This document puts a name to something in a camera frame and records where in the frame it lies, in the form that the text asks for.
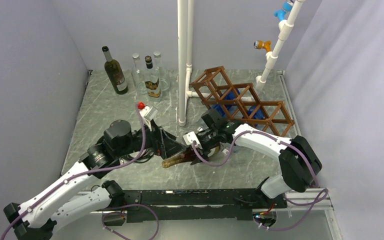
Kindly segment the brown bottle gold foil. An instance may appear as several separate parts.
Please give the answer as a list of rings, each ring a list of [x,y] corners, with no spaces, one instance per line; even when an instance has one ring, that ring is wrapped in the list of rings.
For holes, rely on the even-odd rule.
[[[197,149],[198,153],[206,161],[209,161],[209,158],[214,154],[218,153],[219,150],[220,150],[220,145],[217,145],[216,147],[211,148],[210,150],[202,150],[199,148]],[[172,167],[174,165],[178,165],[181,163],[190,163],[190,165],[192,166],[201,162],[202,161],[197,157],[193,149],[189,148],[183,152],[176,154],[175,156],[172,156],[168,159],[163,160],[161,162],[161,165],[163,168],[167,169],[169,167]]]

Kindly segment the brown wooden wine rack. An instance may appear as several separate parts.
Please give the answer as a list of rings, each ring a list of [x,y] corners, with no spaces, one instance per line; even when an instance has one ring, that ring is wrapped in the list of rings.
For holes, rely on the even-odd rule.
[[[205,69],[189,86],[198,93],[207,109],[212,109],[212,105],[221,105],[229,120],[261,127],[263,131],[280,137],[285,137],[295,124],[283,101],[261,100],[251,82],[232,83],[223,66]],[[225,100],[230,92],[235,98]],[[225,105],[234,105],[236,109],[229,113]]]

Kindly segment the small dark bottle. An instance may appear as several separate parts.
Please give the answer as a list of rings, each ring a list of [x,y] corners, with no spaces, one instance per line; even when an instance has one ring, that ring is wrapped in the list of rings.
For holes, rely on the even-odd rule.
[[[162,99],[162,90],[160,86],[160,72],[153,64],[152,57],[147,55],[145,58],[145,87],[147,95],[151,100],[160,101]]]

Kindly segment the clear bottle dark label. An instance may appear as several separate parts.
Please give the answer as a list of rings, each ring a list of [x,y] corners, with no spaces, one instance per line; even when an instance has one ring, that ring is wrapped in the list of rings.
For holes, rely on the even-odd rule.
[[[170,89],[170,86],[171,86],[171,82],[169,79],[169,71],[162,62],[162,55],[160,51],[155,51],[153,53],[153,56],[154,56],[155,66],[159,71],[161,90],[163,92],[166,92]]]

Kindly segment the clear bottle with cork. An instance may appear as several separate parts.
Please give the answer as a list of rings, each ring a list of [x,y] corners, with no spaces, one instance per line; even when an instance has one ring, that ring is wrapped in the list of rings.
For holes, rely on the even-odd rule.
[[[136,92],[141,95],[147,94],[147,89],[145,85],[144,75],[143,75],[143,66],[141,62],[140,55],[135,52],[132,54],[132,59],[134,62],[134,67],[132,69],[131,75],[136,88]]]

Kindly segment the dark green wine bottle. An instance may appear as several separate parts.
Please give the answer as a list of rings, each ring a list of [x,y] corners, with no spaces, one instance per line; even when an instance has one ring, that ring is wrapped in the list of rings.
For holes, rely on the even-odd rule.
[[[101,49],[106,60],[104,63],[104,69],[113,86],[114,91],[118,95],[126,94],[129,88],[119,62],[112,57],[107,46],[103,46]]]

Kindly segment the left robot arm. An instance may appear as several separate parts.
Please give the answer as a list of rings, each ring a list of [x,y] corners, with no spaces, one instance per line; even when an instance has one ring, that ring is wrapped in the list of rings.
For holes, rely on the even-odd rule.
[[[10,203],[3,212],[10,229],[19,240],[49,240],[53,233],[68,223],[101,209],[117,210],[126,203],[125,192],[113,180],[88,195],[73,199],[78,192],[110,171],[122,166],[120,158],[135,152],[151,149],[162,159],[168,159],[186,149],[176,137],[154,121],[148,127],[133,131],[126,120],[110,124],[103,136],[57,181],[30,200]]]

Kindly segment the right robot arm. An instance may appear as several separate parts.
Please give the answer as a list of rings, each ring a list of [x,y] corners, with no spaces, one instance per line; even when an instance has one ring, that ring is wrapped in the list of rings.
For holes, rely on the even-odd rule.
[[[183,135],[184,142],[197,154],[200,162],[215,167],[216,163],[207,161],[203,156],[220,143],[228,143],[232,148],[247,148],[278,162],[279,172],[257,187],[255,200],[260,207],[269,207],[276,197],[289,191],[303,193],[311,184],[319,185],[317,174],[323,165],[303,136],[276,136],[242,121],[222,117],[212,108],[201,118],[206,129]]]

